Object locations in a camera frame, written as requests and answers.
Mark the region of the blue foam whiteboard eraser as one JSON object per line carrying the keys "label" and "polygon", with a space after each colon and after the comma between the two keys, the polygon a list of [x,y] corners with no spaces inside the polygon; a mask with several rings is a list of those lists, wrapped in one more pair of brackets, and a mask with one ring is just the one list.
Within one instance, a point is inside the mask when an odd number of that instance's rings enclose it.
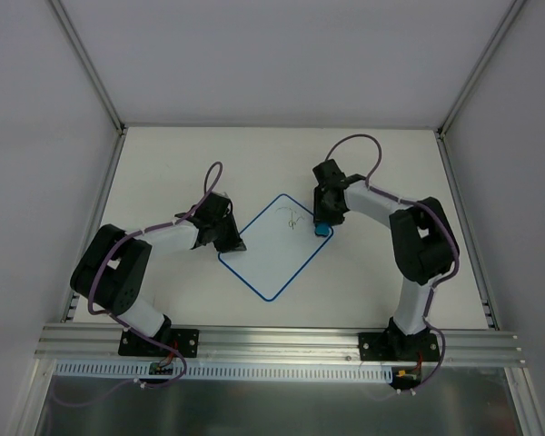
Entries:
{"label": "blue foam whiteboard eraser", "polygon": [[314,234],[318,237],[328,237],[331,233],[331,226],[327,223],[317,223],[314,228]]}

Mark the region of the blue-framed small whiteboard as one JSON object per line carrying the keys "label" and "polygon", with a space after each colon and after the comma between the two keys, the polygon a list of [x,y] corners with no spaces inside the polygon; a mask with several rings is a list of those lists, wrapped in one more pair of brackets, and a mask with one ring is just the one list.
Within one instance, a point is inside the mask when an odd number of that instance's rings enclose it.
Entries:
{"label": "blue-framed small whiteboard", "polygon": [[313,213],[281,193],[240,231],[246,250],[219,262],[265,302],[274,302],[332,239],[314,234]]}

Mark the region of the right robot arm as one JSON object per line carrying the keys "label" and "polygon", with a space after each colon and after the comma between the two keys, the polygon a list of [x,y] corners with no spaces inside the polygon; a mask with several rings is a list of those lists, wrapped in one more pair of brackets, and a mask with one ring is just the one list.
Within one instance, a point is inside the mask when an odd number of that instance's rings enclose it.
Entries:
{"label": "right robot arm", "polygon": [[403,276],[394,315],[385,330],[375,337],[359,335],[364,361],[428,362],[440,356],[427,323],[435,288],[456,275],[460,249],[439,200],[420,201],[388,193],[359,174],[345,175],[329,159],[312,172],[314,233],[327,237],[344,222],[347,212],[361,213],[386,226],[391,233],[394,261]]}

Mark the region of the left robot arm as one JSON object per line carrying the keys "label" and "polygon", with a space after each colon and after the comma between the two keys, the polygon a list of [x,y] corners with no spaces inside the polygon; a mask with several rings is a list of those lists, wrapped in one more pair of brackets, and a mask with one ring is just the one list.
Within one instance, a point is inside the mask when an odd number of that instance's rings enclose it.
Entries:
{"label": "left robot arm", "polygon": [[141,295],[147,265],[157,256],[210,244],[218,253],[246,250],[225,194],[208,193],[190,212],[146,229],[102,226],[74,268],[70,287],[124,326],[121,354],[164,357],[183,340],[170,318]]}

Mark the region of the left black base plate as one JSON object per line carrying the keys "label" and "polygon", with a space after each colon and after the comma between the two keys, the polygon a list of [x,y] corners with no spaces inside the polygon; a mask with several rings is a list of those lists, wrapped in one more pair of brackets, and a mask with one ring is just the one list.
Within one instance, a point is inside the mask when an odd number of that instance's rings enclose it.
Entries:
{"label": "left black base plate", "polygon": [[[199,344],[199,333],[196,329],[163,327],[153,337],[153,340],[172,347],[184,358],[195,358]],[[126,357],[163,358],[169,353],[165,348],[151,344],[131,331],[122,333],[118,347],[118,354]]]}

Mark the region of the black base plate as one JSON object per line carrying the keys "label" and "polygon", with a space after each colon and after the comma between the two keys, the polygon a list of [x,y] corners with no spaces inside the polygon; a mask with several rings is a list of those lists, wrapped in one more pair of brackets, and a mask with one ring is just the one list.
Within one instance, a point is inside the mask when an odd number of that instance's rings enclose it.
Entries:
{"label": "black base plate", "polygon": [[427,332],[399,336],[382,332],[358,334],[358,349],[363,362],[436,362],[440,349],[435,334]]}
{"label": "black base plate", "polygon": [[[153,337],[153,340],[172,347],[184,358],[195,358],[199,344],[199,333],[196,329],[163,327]],[[118,354],[126,357],[163,358],[169,353],[165,348],[151,344],[131,331],[122,333],[118,347]]]}

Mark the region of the right aluminium frame post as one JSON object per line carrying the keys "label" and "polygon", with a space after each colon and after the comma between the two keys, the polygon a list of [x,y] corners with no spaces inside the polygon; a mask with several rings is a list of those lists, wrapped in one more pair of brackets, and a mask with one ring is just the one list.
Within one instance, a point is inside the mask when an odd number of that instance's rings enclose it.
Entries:
{"label": "right aluminium frame post", "polygon": [[500,308],[487,268],[488,247],[484,239],[483,202],[475,196],[481,192],[475,182],[477,167],[482,164],[483,149],[489,144],[494,130],[494,117],[482,110],[479,115],[476,104],[484,89],[486,76],[495,58],[517,26],[529,1],[509,1],[498,23],[487,38],[480,54],[469,71],[448,113],[437,130],[437,145],[457,210],[471,269],[478,287],[487,324],[493,330],[501,327]]}

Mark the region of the aluminium frame post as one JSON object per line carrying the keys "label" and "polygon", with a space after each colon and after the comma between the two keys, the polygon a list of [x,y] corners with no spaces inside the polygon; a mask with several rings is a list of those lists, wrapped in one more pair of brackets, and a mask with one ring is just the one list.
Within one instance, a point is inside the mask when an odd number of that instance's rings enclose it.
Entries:
{"label": "aluminium frame post", "polygon": [[501,327],[500,308],[487,268],[488,247],[484,239],[483,202],[475,196],[481,192],[475,182],[477,167],[482,164],[483,149],[489,144],[494,130],[494,117],[482,110],[479,115],[476,104],[484,89],[486,76],[495,58],[517,26],[529,1],[509,1],[498,23],[487,38],[480,54],[469,71],[448,113],[437,130],[437,145],[457,210],[471,269],[478,287],[487,324],[493,330]]}
{"label": "aluminium frame post", "polygon": [[78,240],[77,252],[71,263],[78,264],[82,254],[96,233],[102,220],[119,156],[124,145],[125,125],[104,85],[104,81],[88,53],[84,39],[71,17],[67,1],[46,3],[85,80],[87,94],[94,98],[94,109],[79,123],[78,136],[87,145],[84,168],[78,171],[79,180],[87,189],[85,224]]}

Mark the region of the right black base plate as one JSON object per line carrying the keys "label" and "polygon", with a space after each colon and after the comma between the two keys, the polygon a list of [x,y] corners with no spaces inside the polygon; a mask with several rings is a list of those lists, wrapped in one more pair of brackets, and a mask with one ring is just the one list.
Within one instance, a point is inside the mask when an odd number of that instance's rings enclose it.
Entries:
{"label": "right black base plate", "polygon": [[363,362],[436,362],[440,349],[435,334],[427,332],[399,336],[382,332],[358,334],[358,349]]}

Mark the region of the aluminium mounting rail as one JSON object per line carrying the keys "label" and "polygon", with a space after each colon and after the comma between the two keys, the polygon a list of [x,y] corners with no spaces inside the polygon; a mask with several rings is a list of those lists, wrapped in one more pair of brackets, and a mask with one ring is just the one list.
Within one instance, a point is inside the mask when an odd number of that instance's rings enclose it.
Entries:
{"label": "aluminium mounting rail", "polygon": [[[363,362],[358,334],[376,329],[183,326],[196,329],[199,344],[192,362],[345,365]],[[48,323],[35,348],[37,359],[130,359],[118,354],[126,329],[110,323]],[[522,345],[513,332],[450,330],[438,339],[440,357],[453,367],[524,368]]]}

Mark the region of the left aluminium frame post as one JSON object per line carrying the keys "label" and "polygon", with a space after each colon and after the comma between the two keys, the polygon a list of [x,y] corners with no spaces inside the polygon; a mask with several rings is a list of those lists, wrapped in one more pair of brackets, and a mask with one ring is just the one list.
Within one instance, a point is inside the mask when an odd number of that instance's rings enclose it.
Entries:
{"label": "left aluminium frame post", "polygon": [[78,136],[87,145],[84,168],[78,171],[79,180],[87,189],[85,224],[78,240],[77,252],[71,263],[78,264],[82,254],[96,233],[102,220],[119,156],[124,145],[125,125],[104,85],[104,81],[88,53],[84,39],[71,17],[67,1],[46,3],[85,80],[87,94],[94,98],[94,109],[79,123]]}

